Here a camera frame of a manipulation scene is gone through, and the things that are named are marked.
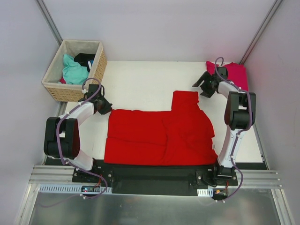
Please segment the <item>magenta t shirt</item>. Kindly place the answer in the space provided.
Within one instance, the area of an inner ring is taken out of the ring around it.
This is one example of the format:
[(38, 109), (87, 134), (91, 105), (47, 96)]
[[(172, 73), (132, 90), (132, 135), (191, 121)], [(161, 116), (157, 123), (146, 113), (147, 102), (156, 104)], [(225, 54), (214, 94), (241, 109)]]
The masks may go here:
[(241, 87), (243, 90), (249, 91), (246, 68), (243, 65), (231, 62), (225, 64), (223, 67), (227, 69), (227, 80), (234, 82), (235, 85)]

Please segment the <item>red t shirt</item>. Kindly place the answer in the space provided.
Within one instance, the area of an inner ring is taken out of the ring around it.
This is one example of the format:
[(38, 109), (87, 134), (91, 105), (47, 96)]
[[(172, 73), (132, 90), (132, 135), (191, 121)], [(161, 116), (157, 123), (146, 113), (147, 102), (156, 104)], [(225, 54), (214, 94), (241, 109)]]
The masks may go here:
[(196, 91), (174, 91), (170, 111), (112, 110), (104, 162), (195, 166), (216, 162), (213, 125)]

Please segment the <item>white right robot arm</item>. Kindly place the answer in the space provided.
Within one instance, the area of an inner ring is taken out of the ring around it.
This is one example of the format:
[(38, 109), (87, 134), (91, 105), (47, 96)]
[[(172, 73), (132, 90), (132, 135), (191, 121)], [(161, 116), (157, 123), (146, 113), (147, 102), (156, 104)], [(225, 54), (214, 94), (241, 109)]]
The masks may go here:
[(216, 67), (214, 74), (206, 71), (193, 84), (193, 87), (201, 88), (201, 96), (210, 98), (218, 93), (227, 99), (224, 113), (227, 126), (225, 140), (211, 172), (211, 180), (216, 185), (222, 185), (234, 176), (240, 143), (245, 132), (255, 122), (256, 94), (243, 90), (227, 78), (227, 69)]

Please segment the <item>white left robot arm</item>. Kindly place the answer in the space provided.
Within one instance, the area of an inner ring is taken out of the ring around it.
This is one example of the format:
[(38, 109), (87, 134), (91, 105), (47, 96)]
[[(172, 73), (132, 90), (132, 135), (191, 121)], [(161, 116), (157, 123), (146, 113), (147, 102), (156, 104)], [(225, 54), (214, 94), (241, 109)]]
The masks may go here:
[(79, 127), (95, 113), (109, 113), (112, 104), (106, 100), (105, 88), (101, 84), (89, 84), (88, 90), (83, 89), (83, 92), (83, 98), (70, 112), (47, 119), (44, 153), (60, 159), (64, 165), (71, 164), (76, 169), (83, 169), (83, 177), (88, 182), (95, 182), (99, 171), (93, 167), (94, 158), (81, 149)]

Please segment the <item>wicker laundry basket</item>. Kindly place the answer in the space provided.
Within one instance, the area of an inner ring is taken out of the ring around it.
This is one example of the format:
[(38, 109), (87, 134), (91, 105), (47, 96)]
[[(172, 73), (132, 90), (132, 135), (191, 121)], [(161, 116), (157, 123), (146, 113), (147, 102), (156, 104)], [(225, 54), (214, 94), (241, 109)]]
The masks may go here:
[(100, 41), (63, 40), (42, 84), (58, 102), (76, 102), (83, 97), (87, 78), (102, 81), (107, 65)]

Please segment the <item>teal t shirt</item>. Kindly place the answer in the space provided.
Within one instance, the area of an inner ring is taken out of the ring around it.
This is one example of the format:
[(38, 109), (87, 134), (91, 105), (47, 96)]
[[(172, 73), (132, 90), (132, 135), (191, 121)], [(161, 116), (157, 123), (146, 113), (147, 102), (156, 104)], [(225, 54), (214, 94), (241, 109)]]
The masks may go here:
[(89, 72), (86, 67), (74, 62), (74, 58), (68, 54), (63, 55), (62, 79), (65, 84), (82, 85), (88, 78)]

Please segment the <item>black printed t shirt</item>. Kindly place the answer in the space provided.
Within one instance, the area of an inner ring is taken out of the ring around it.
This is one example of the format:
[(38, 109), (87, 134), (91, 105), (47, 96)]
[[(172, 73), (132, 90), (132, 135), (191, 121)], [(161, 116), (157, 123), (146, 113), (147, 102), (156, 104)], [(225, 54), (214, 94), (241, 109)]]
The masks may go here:
[(90, 71), (95, 56), (95, 54), (79, 53), (74, 57), (74, 62), (79, 63), (82, 67), (86, 67)]

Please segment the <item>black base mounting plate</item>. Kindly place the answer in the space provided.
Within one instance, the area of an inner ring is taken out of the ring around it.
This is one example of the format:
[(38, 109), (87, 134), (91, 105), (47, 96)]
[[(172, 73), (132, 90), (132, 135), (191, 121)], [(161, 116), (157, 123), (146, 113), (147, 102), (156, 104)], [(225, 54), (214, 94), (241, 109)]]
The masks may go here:
[(196, 196), (197, 190), (216, 186), (237, 186), (237, 176), (217, 179), (211, 165), (145, 166), (108, 164), (97, 160), (93, 174), (74, 170), (72, 182), (98, 183), (112, 188), (114, 194)]

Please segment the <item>aluminium frame rail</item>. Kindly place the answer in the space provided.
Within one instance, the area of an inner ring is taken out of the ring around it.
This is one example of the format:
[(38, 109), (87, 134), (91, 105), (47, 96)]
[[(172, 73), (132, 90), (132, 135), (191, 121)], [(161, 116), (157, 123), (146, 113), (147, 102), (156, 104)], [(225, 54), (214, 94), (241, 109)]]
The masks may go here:
[[(74, 168), (59, 165), (36, 165), (29, 183), (70, 184)], [(280, 174), (274, 170), (241, 170), (244, 188), (282, 189)]]

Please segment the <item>left aluminium corner post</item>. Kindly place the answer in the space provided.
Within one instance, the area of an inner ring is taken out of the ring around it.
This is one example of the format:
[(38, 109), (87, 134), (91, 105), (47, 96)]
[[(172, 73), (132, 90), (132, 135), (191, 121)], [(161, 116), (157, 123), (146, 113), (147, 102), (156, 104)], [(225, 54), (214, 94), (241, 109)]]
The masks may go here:
[(49, 9), (47, 8), (45, 2), (43, 0), (35, 0), (35, 2), (37, 3), (48, 27), (50, 28), (50, 31), (52, 33), (52, 35), (54, 36), (56, 42), (58, 43), (58, 45), (62, 44), (63, 38), (50, 14)]

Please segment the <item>aluminium corner post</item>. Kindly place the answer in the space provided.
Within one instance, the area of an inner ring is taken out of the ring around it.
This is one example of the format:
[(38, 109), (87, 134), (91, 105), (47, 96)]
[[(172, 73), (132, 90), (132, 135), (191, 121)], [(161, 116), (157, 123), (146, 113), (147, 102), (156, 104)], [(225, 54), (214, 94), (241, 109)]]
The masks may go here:
[(63, 38), (50, 14), (49, 9), (47, 8), (45, 2), (43, 0), (35, 0), (35, 2), (37, 3), (48, 27), (50, 28), (50, 31), (52, 33), (52, 35), (54, 36), (56, 42), (58, 43), (58, 45), (62, 44)]
[(255, 35), (253, 36), (250, 44), (248, 45), (246, 51), (244, 52), (239, 64), (244, 65), (249, 58), (250, 54), (255, 49), (256, 45), (258, 44), (260, 38), (263, 36), (265, 30), (270, 25), (273, 17), (276, 15), (277, 11), (280, 9), (284, 0), (275, 0), (273, 1), (270, 9), (268, 10), (266, 16), (264, 17), (262, 23), (260, 24), (258, 30), (256, 31)]

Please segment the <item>right aluminium corner post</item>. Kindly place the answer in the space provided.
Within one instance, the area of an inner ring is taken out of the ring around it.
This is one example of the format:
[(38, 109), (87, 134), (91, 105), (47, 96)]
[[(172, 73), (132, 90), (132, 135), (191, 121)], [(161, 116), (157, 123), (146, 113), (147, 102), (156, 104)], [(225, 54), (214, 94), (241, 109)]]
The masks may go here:
[(273, 17), (276, 15), (277, 11), (280, 9), (284, 0), (275, 0), (273, 1), (270, 9), (268, 10), (266, 16), (264, 17), (262, 23), (260, 24), (258, 30), (256, 31), (255, 35), (253, 36), (250, 44), (248, 45), (246, 51), (244, 52), (239, 64), (244, 65), (249, 58), (250, 54), (255, 49), (256, 45), (258, 44), (260, 38), (263, 36), (265, 30), (270, 25)]

